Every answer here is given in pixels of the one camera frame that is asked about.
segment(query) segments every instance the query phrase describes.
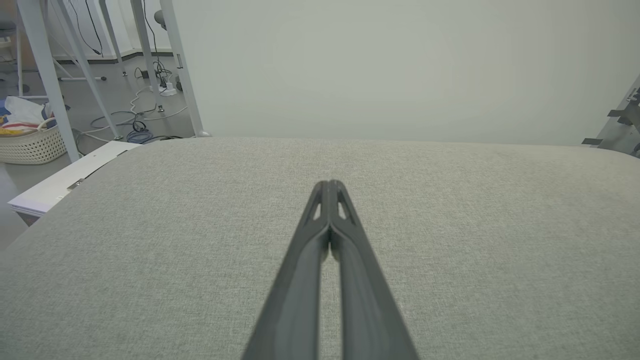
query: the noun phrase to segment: gray upholstered cushion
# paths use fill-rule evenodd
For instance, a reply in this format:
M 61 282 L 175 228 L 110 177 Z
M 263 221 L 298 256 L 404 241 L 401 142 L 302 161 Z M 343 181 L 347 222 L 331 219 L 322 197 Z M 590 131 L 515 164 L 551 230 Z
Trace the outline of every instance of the gray upholstered cushion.
M 3 254 L 3 359 L 238 359 L 307 197 L 346 184 L 423 359 L 640 357 L 640 161 L 203 138 L 107 164 Z M 322 358 L 340 357 L 336 262 Z

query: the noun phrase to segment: woven basket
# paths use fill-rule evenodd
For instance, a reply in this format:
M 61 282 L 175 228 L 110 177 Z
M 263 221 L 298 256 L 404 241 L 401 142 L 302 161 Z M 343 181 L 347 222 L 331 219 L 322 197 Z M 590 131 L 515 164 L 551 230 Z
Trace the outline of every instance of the woven basket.
M 58 125 L 42 128 L 52 120 L 55 118 L 43 121 L 37 131 L 26 135 L 0 137 L 0 163 L 44 164 L 67 152 Z

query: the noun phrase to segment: floor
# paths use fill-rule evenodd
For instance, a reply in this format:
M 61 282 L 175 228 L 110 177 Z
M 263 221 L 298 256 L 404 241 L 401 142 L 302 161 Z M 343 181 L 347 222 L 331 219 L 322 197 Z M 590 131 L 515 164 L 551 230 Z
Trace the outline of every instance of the floor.
M 176 73 L 172 57 L 163 56 L 161 57 L 161 61 L 168 70 Z M 74 65 L 64 65 L 64 67 L 73 76 L 82 76 L 82 72 Z M 127 77 L 122 76 L 122 71 L 118 65 L 91 65 L 91 69 L 96 76 L 107 77 L 107 81 L 98 81 L 98 88 L 108 111 L 130 110 L 131 105 L 129 102 L 135 98 L 135 93 L 144 86 L 149 85 L 148 79 L 136 79 L 133 76 L 136 67 L 146 69 L 144 59 L 140 56 L 125 61 L 125 68 L 129 75 Z M 16 73 L 7 74 L 6 78 L 6 83 L 2 84 L 4 87 L 0 87 L 0 99 L 4 99 L 8 95 L 17 95 L 17 87 L 15 86 L 17 84 Z M 29 93 L 25 95 L 45 94 L 44 87 L 37 72 L 25 73 L 24 83 L 31 88 Z M 80 131 L 91 130 L 91 121 L 101 117 L 102 113 L 98 108 L 98 104 L 87 82 L 61 82 L 60 89 L 65 98 L 65 104 L 71 107 L 67 112 L 71 126 Z M 161 115 L 157 112 L 148 113 L 146 114 L 147 117 L 170 115 L 186 106 L 182 92 L 178 92 L 177 95 L 171 97 L 163 97 L 163 99 L 165 112 Z M 155 105 L 152 93 L 148 90 L 142 91 L 135 105 L 134 110 L 137 112 L 152 109 Z M 131 116 L 127 113 L 117 113 L 113 115 L 115 122 L 129 118 L 131 118 Z M 99 121 L 97 125 L 105 126 L 106 122 L 102 120 Z M 180 114 L 168 119 L 148 121 L 147 127 L 156 136 L 174 135 L 183 138 L 193 136 L 193 128 L 191 127 L 188 110 L 184 110 Z M 131 127 L 118 126 L 118 130 L 125 136 L 131 130 Z M 105 140 L 113 138 L 113 134 L 109 129 L 93 133 L 93 135 Z M 97 149 L 102 144 L 104 143 L 82 136 L 78 142 L 78 149 L 87 153 Z M 13 165 L 0 163 L 0 251 L 3 251 L 27 229 L 27 225 L 10 209 L 7 201 L 66 167 L 69 163 L 70 160 L 66 154 L 45 165 Z

